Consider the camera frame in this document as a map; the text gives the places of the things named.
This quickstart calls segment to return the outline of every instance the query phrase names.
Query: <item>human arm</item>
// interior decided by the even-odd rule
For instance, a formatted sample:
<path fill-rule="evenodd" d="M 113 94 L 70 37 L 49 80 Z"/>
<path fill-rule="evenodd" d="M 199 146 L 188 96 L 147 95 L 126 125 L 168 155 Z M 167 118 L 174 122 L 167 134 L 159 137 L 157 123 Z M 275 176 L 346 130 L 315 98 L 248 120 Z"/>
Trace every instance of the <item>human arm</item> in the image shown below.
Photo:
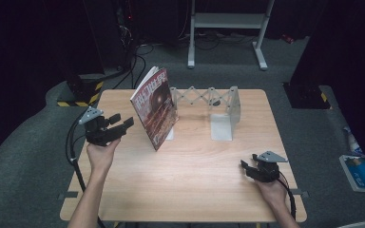
<path fill-rule="evenodd" d="M 113 141 L 108 146 L 94 144 L 87 146 L 87 155 L 91 165 L 90 179 L 67 227 L 96 227 L 106 175 L 120 140 Z"/>
<path fill-rule="evenodd" d="M 282 228 L 298 228 L 298 223 L 293 219 L 286 206 L 286 188 L 277 180 L 273 182 L 260 182 L 255 180 L 262 197 L 271 207 L 272 212 Z"/>

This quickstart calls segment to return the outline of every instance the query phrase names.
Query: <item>forearm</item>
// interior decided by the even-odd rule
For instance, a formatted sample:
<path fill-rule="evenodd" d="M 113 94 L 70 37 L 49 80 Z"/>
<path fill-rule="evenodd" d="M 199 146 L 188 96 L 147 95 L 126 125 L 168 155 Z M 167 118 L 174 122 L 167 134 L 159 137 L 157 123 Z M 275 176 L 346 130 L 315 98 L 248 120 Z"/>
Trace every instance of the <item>forearm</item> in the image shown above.
<path fill-rule="evenodd" d="M 270 204 L 272 211 L 274 212 L 275 218 L 277 219 L 281 228 L 298 228 L 298 223 L 292 217 L 289 209 L 285 204 Z"/>
<path fill-rule="evenodd" d="M 103 176 L 92 173 L 86 190 L 73 212 L 68 227 L 96 227 L 105 180 Z"/>

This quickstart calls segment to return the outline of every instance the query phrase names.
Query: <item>human hand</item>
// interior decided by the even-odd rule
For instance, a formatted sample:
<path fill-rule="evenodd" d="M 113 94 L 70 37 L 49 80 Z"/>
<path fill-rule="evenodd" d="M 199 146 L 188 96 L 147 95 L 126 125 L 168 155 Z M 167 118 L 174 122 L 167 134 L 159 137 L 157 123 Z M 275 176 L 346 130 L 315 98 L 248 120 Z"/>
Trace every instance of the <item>human hand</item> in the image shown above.
<path fill-rule="evenodd" d="M 114 159 L 114 151 L 121 139 L 111 142 L 107 146 L 89 144 L 87 146 L 87 155 L 90 160 L 91 173 L 100 176 L 106 176 Z"/>
<path fill-rule="evenodd" d="M 277 180 L 272 182 L 260 182 L 255 180 L 260 192 L 262 193 L 263 199 L 270 206 L 281 206 L 285 205 L 285 199 L 287 195 L 286 188 Z"/>

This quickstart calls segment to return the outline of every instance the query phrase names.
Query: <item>hardcover book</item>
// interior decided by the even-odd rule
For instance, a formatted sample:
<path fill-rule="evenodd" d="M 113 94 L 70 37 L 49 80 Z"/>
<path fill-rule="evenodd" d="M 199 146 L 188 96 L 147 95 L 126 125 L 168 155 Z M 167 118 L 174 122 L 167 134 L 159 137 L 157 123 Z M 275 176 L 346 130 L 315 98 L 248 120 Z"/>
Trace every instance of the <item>hardcover book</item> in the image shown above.
<path fill-rule="evenodd" d="M 130 98 L 155 150 L 163 144 L 177 121 L 165 68 L 152 67 Z"/>
<path fill-rule="evenodd" d="M 365 157 L 342 155 L 339 161 L 356 192 L 365 192 Z"/>

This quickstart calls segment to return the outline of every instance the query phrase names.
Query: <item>table surface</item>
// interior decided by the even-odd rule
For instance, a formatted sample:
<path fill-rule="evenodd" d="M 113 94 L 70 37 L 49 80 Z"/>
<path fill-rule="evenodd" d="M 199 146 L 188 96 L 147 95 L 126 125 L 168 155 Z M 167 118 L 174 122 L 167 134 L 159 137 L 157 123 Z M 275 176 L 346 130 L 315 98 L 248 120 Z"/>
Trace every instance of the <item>table surface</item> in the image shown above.
<path fill-rule="evenodd" d="M 233 141 L 211 140 L 209 113 L 205 103 L 178 104 L 179 120 L 174 139 L 155 151 L 129 98 L 133 90 L 106 90 L 98 108 L 104 115 L 120 113 L 135 124 L 118 145 L 106 178 L 99 216 L 116 221 L 182 222 L 269 222 L 272 211 L 254 181 L 247 178 L 240 160 L 255 166 L 252 154 L 273 151 L 287 158 L 279 131 L 264 91 L 239 89 L 241 119 Z M 220 113 L 215 108 L 212 113 Z M 90 164 L 85 143 L 79 159 L 85 182 Z M 297 188 L 290 159 L 279 169 L 291 188 Z M 69 220 L 82 191 L 73 176 L 61 219 Z M 295 196 L 297 221 L 307 218 L 300 196 Z"/>

